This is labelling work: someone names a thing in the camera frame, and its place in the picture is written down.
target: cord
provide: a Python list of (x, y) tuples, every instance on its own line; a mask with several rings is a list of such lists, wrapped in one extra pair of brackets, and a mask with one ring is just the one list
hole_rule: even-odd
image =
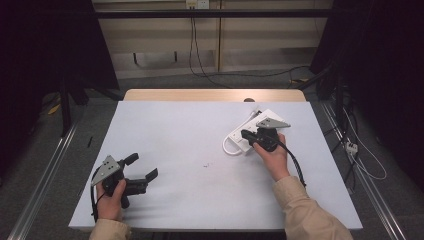
[(302, 169), (300, 168), (299, 162), (297, 161), (297, 159), (293, 155), (293, 153), (290, 152), (290, 150), (287, 148), (287, 146), (284, 143), (282, 143), (280, 140), (274, 139), (274, 138), (266, 136), (266, 135), (264, 137), (267, 138), (268, 140), (276, 142), (279, 146), (281, 146), (284, 150), (287, 151), (287, 153), (290, 155), (290, 157), (293, 160), (294, 166), (296, 167), (297, 175), (299, 175), (300, 182), (303, 184), (304, 187), (306, 187), (305, 180), (303, 179)]
[[(353, 128), (353, 126), (351, 126), (352, 127), (352, 131), (355, 132), (356, 135), (359, 136), (358, 121), (356, 120), (356, 116), (353, 113), (353, 105), (350, 105), (350, 108), (349, 109), (350, 109), (350, 114), (347, 115), (347, 118), (350, 119), (349, 115), (351, 115), (353, 117), (353, 119), (355, 120), (355, 128)], [(358, 138), (356, 136), (355, 136), (355, 144), (358, 145)], [(347, 154), (347, 151), (344, 151), (344, 152), (346, 154), (347, 159), (349, 159), (349, 155)], [(355, 171), (354, 166), (355, 166), (356, 162), (358, 161), (359, 148), (358, 148), (358, 151), (356, 152), (356, 154), (353, 157), (354, 157), (355, 161), (353, 161), (353, 162), (350, 162), (349, 161), (350, 167), (349, 167), (349, 170), (348, 170), (348, 172), (347, 172), (347, 174), (346, 174), (346, 176), (344, 177), (343, 180), (344, 180), (344, 183), (346, 184), (347, 179), (349, 178), (350, 174), (353, 173), (352, 174), (352, 178), (353, 178), (352, 179), (353, 180), (352, 190), (355, 191), (355, 188), (356, 188), (356, 176), (355, 176), (355, 173), (354, 173), (354, 171)]]
[[(249, 122), (250, 120), (252, 120), (252, 118), (254, 118), (254, 117), (256, 117), (256, 116), (258, 116), (259, 114), (261, 113), (261, 111), (259, 111), (259, 110), (254, 110), (254, 111), (252, 111), (251, 113), (250, 113), (250, 115), (249, 115), (249, 117), (247, 118), (247, 120), (246, 121), (244, 121), (242, 124), (240, 124), (238, 127), (236, 127), (235, 129), (239, 129), (239, 128), (241, 128), (244, 124), (246, 124), (247, 122)], [(230, 155), (230, 156), (238, 156), (238, 155), (240, 155), (243, 151), (241, 151), (240, 149), (237, 151), (237, 152), (230, 152), (230, 151), (228, 151), (227, 150), (227, 148), (225, 147), (225, 144), (227, 143), (227, 140), (228, 140), (228, 138), (229, 138), (230, 136), (229, 135), (227, 135), (225, 138), (224, 138), (224, 141), (222, 141), (222, 149), (224, 150), (224, 152), (227, 154), (227, 155)]]
[(327, 131), (324, 131), (322, 134), (324, 136), (327, 136), (328, 134), (330, 134), (331, 132), (333, 132), (334, 130), (336, 130), (338, 128), (338, 126), (333, 127), (332, 129), (328, 129)]
[(386, 172), (386, 169), (384, 168), (384, 166), (383, 166), (383, 164), (381, 164), (381, 162), (378, 160), (378, 158), (365, 146), (365, 144), (361, 141), (361, 139), (358, 137), (358, 135), (357, 135), (357, 133), (356, 133), (356, 131), (353, 129), (353, 124), (352, 124), (352, 122), (350, 121), (350, 118), (349, 118), (349, 115), (347, 114), (347, 112), (346, 112), (346, 110), (343, 108), (343, 111), (344, 111), (344, 113), (346, 114), (346, 116), (347, 116), (347, 120), (349, 121), (349, 124), (350, 124), (350, 126), (352, 127), (352, 130), (353, 130), (353, 133), (355, 134), (355, 136), (357, 137), (357, 139), (358, 139), (358, 141), (359, 141), (359, 143), (361, 143), (361, 145), (371, 154), (371, 156), (373, 156), (374, 157), (374, 159), (377, 161), (377, 163), (381, 166), (381, 168), (383, 169), (383, 171), (384, 171), (384, 176), (383, 177), (376, 177), (376, 176), (374, 176), (373, 174), (371, 174), (371, 173), (369, 173), (365, 168), (364, 168), (364, 166), (362, 166), (361, 164), (359, 164), (359, 162), (355, 159), (355, 157), (351, 154), (351, 153), (348, 153), (348, 154), (350, 154), (351, 156), (352, 156), (352, 159), (353, 159), (353, 161), (354, 162), (356, 162), (356, 164), (358, 164), (358, 167), (362, 170), (362, 171), (364, 171), (368, 176), (370, 176), (370, 177), (372, 177), (372, 178), (374, 178), (374, 179), (376, 179), (376, 180), (383, 180), (383, 179), (386, 179), (386, 177), (387, 177), (387, 172)]
[[(193, 71), (193, 68), (191, 66), (191, 52), (193, 51), (193, 39), (195, 41), (196, 44), (196, 52), (197, 52), (197, 60), (199, 61), (199, 65), (200, 65), (200, 69), (202, 70), (203, 75), (199, 75), (197, 73), (195, 73)], [(228, 88), (231, 89), (231, 87), (224, 85), (224, 84), (220, 84), (217, 82), (212, 81), (212, 79), (209, 78), (209, 76), (205, 73), (205, 71), (203, 70), (203, 66), (202, 66), (202, 62), (200, 61), (200, 55), (199, 55), (199, 46), (197, 44), (197, 30), (196, 30), (196, 20), (194, 18), (191, 18), (191, 44), (190, 44), (190, 57), (189, 57), (189, 65), (190, 65), (190, 70), (191, 72), (198, 77), (206, 77), (206, 79), (208, 79), (208, 81), (212, 84), (215, 84), (217, 86), (221, 86), (224, 88)]]
[[(315, 5), (316, 5), (316, 0), (314, 0), (314, 6), (313, 6), (314, 10), (316, 7)], [(318, 38), (321, 39), (321, 34), (319, 34), (318, 25), (317, 25), (317, 18), (314, 18), (314, 22), (315, 22), (315, 30), (317, 31)]]
[(291, 84), (293, 83), (293, 78), (292, 78), (292, 76), (291, 76), (291, 71), (289, 71), (289, 86), (287, 87), (287, 89), (290, 89), (290, 87), (291, 87)]
[[(203, 74), (198, 74), (195, 73), (193, 71), (192, 65), (191, 65), (191, 53), (193, 51), (193, 40), (195, 42), (196, 45), (196, 53), (197, 53), (197, 59), (200, 65), (200, 69), (202, 71)], [(196, 29), (196, 20), (194, 18), (191, 18), (191, 44), (190, 44), (190, 55), (189, 55), (189, 65), (190, 65), (190, 71), (192, 72), (193, 75), (198, 76), (198, 77), (206, 77), (208, 79), (209, 82), (221, 86), (221, 87), (225, 87), (225, 88), (231, 88), (229, 86), (226, 86), (224, 84), (220, 84), (217, 82), (212, 81), (209, 77), (213, 77), (213, 76), (242, 76), (242, 77), (272, 77), (272, 76), (278, 76), (278, 75), (282, 75), (285, 73), (289, 73), (290, 74), (290, 85), (288, 88), (290, 88), (291, 86), (291, 72), (293, 70), (296, 69), (300, 69), (300, 68), (309, 68), (310, 66), (297, 66), (297, 67), (293, 67), (289, 70), (285, 70), (282, 72), (278, 72), (278, 73), (271, 73), (271, 74), (263, 74), (263, 75), (256, 75), (256, 74), (241, 74), (241, 73), (214, 73), (214, 74), (206, 74), (203, 66), (202, 66), (202, 62), (200, 61), (200, 55), (199, 55), (199, 47), (198, 47), (198, 43), (197, 43), (197, 29)]]
[(99, 201), (100, 201), (100, 199), (102, 199), (102, 197), (103, 197), (105, 194), (106, 194), (106, 192), (104, 192), (102, 195), (100, 195), (100, 197), (97, 199), (97, 202), (99, 202)]
[[(93, 181), (94, 176), (96, 176), (96, 173), (98, 171), (99, 171), (99, 168), (97, 168), (94, 171), (93, 176), (91, 177), (91, 181)], [(97, 222), (97, 219), (99, 218), (99, 212), (97, 211), (97, 202), (94, 201), (94, 187), (93, 186), (90, 186), (90, 197), (91, 197), (91, 208), (93, 209), (93, 213), (91, 215), (94, 218), (94, 222)]]

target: left hand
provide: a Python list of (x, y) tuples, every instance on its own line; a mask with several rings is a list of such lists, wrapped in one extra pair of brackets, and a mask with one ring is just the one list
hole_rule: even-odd
[(101, 197), (97, 201), (97, 211), (99, 213), (99, 219), (109, 219), (114, 221), (122, 221), (122, 210), (121, 210), (121, 197), (124, 193), (127, 182), (125, 179), (119, 181), (118, 185), (113, 192), (112, 197), (109, 197), (103, 189), (102, 182), (96, 185), (97, 198)]

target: right hand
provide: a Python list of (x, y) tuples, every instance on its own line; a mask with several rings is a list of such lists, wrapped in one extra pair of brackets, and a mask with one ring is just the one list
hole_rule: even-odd
[[(286, 144), (286, 137), (283, 134), (278, 133), (278, 138), (282, 143)], [(281, 146), (278, 146), (273, 152), (266, 151), (258, 143), (254, 143), (253, 148), (261, 156), (266, 168), (276, 182), (290, 176), (287, 168), (287, 151)]]

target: gray carpet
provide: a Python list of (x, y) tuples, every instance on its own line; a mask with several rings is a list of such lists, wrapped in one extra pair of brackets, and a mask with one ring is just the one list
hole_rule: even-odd
[[(251, 71), (248, 74), (265, 75), (278, 72)], [(291, 75), (292, 79), (311, 76), (305, 69), (294, 70)], [(289, 74), (270, 77), (224, 75), (214, 76), (211, 79), (232, 88), (287, 88), (290, 82)], [(206, 78), (193, 75), (121, 80), (120, 85), (122, 92), (131, 88), (222, 88), (210, 83)], [(87, 90), (87, 92), (90, 96), (88, 106), (72, 107), (73, 112), (85, 108), (85, 114), (78, 125), (76, 134), (58, 169), (54, 182), (48, 190), (27, 239), (88, 239), (88, 233), (72, 230), (67, 226), (79, 200), (78, 193), (89, 177), (88, 174), (100, 150), (117, 103), (97, 92), (91, 90)], [(307, 89), (305, 96), (311, 102), (323, 132), (331, 129), (331, 125), (316, 98), (314, 88)], [(40, 113), (39, 121), (25, 149), (21, 156), (14, 160), (14, 166), (3, 179), (3, 186), (0, 188), (0, 239), (6, 239), (10, 234), (59, 141), (61, 133), (60, 111), (54, 115), (47, 115), (47, 111), (48, 109), (45, 109)], [(390, 151), (378, 143), (377, 136), (366, 118), (361, 115), (360, 109), (356, 109), (355, 114), (359, 122), (361, 140), (382, 160), (388, 172), (387, 179), (375, 181), (379, 190), (409, 237), (408, 239), (424, 239), (424, 230), (422, 229), (422, 226), (424, 226), (423, 192), (398, 168)], [(92, 138), (92, 141), (90, 147), (88, 147), (90, 138)], [(330, 149), (337, 144), (334, 134), (329, 134), (326, 139)], [(361, 159), (368, 170), (376, 175), (381, 175), (380, 167), (373, 158), (365, 151), (361, 149), (360, 151)], [(349, 169), (349, 163), (341, 147), (334, 152), (334, 158), (342, 176), (344, 176)], [(347, 186), (353, 186), (352, 177), (349, 178)], [(364, 229), (352, 231), (355, 239), (390, 239), (358, 179), (356, 180), (355, 192), (351, 197), (364, 225)], [(161, 236), (162, 234), (156, 234), (155, 239)], [(153, 237), (152, 233), (135, 233), (133, 239), (152, 239)], [(170, 239), (184, 239), (187, 236), (172, 234), (169, 237)]]

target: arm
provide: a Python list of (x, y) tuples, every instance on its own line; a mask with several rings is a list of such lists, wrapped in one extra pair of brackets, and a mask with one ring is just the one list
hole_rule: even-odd
[[(285, 137), (279, 134), (285, 144)], [(274, 195), (286, 214), (285, 231), (288, 239), (353, 239), (349, 230), (333, 215), (309, 198), (297, 177), (290, 176), (287, 152), (280, 146), (267, 152), (253, 144), (265, 166), (276, 181)]]
[(125, 190), (125, 180), (119, 181), (112, 197), (103, 195), (105, 190), (101, 183), (96, 185), (97, 210), (99, 219), (91, 232), (90, 239), (129, 239), (131, 228), (122, 223), (121, 197)]

